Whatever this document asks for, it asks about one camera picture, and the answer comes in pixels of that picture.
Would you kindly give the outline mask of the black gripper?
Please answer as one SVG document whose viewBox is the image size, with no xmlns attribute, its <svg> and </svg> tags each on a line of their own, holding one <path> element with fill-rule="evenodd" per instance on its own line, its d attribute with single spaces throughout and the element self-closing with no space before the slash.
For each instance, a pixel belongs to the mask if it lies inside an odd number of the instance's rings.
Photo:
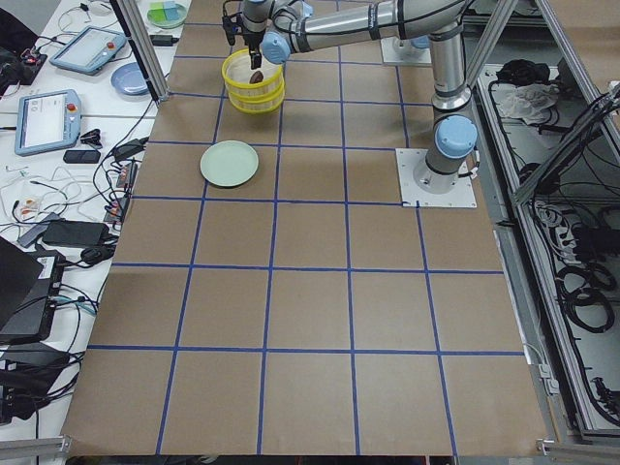
<svg viewBox="0 0 620 465">
<path fill-rule="evenodd" d="M 264 38 L 265 24 L 248 19 L 243 13 L 232 15 L 223 13 L 222 26 L 229 45 L 235 45 L 236 37 L 240 36 L 249 48 L 250 67 L 259 69 L 262 66 L 260 45 Z"/>
</svg>

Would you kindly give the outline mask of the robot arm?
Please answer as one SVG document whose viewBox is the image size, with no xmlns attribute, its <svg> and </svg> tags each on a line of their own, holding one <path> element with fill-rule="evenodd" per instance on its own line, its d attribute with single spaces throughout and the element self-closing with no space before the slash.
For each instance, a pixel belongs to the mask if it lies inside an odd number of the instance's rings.
<svg viewBox="0 0 620 465">
<path fill-rule="evenodd" d="M 465 116 L 471 99 L 466 79 L 462 17 L 468 1 L 381 1 L 315 15 L 305 1 L 241 1 L 222 25 L 230 45 L 241 37 L 250 67 L 264 60 L 282 65 L 293 54 L 375 41 L 392 66 L 429 66 L 434 79 L 435 120 Z"/>
</svg>

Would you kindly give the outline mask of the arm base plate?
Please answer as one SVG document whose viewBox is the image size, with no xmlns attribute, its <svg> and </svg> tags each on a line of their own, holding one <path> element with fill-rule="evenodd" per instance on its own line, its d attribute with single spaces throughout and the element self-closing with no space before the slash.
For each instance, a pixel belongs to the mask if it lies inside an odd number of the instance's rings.
<svg viewBox="0 0 620 465">
<path fill-rule="evenodd" d="M 426 165 L 426 149 L 396 148 L 401 204 L 422 208 L 476 208 L 473 181 L 463 161 L 457 173 L 438 174 Z"/>
<path fill-rule="evenodd" d="M 390 66 L 431 67 L 430 40 L 427 36 L 400 40 L 381 39 L 383 61 Z"/>
</svg>

